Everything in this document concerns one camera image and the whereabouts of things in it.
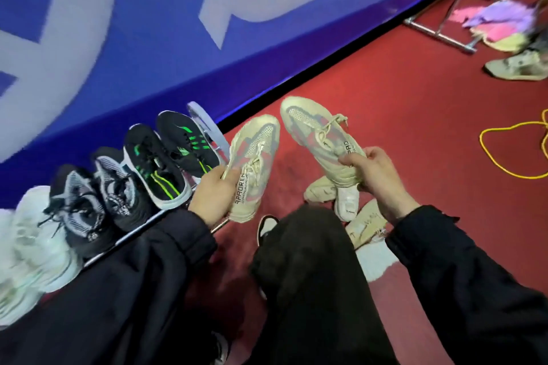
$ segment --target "yellow cable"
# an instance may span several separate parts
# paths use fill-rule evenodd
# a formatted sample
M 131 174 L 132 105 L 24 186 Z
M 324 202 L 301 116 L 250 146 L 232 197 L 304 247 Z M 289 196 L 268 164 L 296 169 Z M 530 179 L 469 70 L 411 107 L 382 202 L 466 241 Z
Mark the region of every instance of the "yellow cable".
M 481 144 L 481 147 L 483 148 L 483 151 L 487 154 L 487 156 L 489 156 L 490 160 L 495 165 L 497 165 L 498 168 L 504 170 L 504 172 L 506 172 L 509 175 L 515 176 L 515 177 L 520 178 L 520 179 L 542 179 L 542 178 L 548 177 L 548 172 L 543 173 L 542 175 L 538 175 L 538 176 L 523 176 L 523 175 L 518 175 L 517 173 L 513 173 L 513 172 L 509 171 L 506 168 L 503 168 L 500 164 L 497 163 L 497 161 L 494 159 L 494 157 L 489 153 L 489 150 L 487 150 L 487 147 L 485 147 L 485 144 L 483 144 L 483 135 L 487 132 L 503 132 L 503 131 L 506 131 L 506 130 L 513 130 L 516 127 L 525 126 L 527 124 L 539 124 L 539 125 L 544 126 L 547 130 L 546 134 L 544 135 L 543 141 L 540 143 L 540 148 L 542 149 L 545 158 L 548 160 L 548 152 L 546 152 L 546 140 L 548 139 L 548 122 L 546 121 L 546 112 L 548 112 L 548 109 L 543 110 L 542 121 L 525 121 L 523 123 L 515 124 L 511 127 L 486 128 L 483 132 L 481 132 L 479 134 L 479 143 Z

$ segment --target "red carpet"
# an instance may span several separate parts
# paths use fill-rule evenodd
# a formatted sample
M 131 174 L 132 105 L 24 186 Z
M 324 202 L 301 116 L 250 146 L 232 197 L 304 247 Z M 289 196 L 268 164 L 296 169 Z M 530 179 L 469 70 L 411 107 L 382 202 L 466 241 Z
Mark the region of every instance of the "red carpet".
M 439 23 L 446 0 L 424 15 Z M 477 5 L 464 0 L 462 5 Z M 450 24 L 448 33 L 468 38 Z M 467 56 L 400 26 L 376 39 L 291 95 L 311 98 L 332 113 L 348 116 L 351 134 L 362 145 L 383 147 L 408 190 L 460 216 L 459 226 L 492 258 L 527 286 L 548 293 L 548 179 L 521 180 L 503 173 L 483 153 L 479 133 L 540 118 L 548 108 L 548 81 L 507 82 L 489 77 L 482 65 L 505 55 L 478 45 Z M 279 118 L 276 101 L 263 110 Z M 229 133 L 232 139 L 237 129 Z M 497 159 L 524 175 L 548 171 L 539 141 L 543 130 L 528 126 L 485 137 Z M 311 154 L 282 126 L 281 143 L 260 213 L 284 216 L 303 201 L 302 193 L 321 176 Z M 369 197 L 363 196 L 364 202 Z M 256 249 L 255 222 L 228 224 L 217 235 L 220 251 L 193 286 L 201 306 L 221 321 L 236 342 L 230 364 L 250 353 L 265 308 L 247 267 Z M 430 326 L 401 264 L 371 285 L 373 297 L 402 365 L 452 363 Z

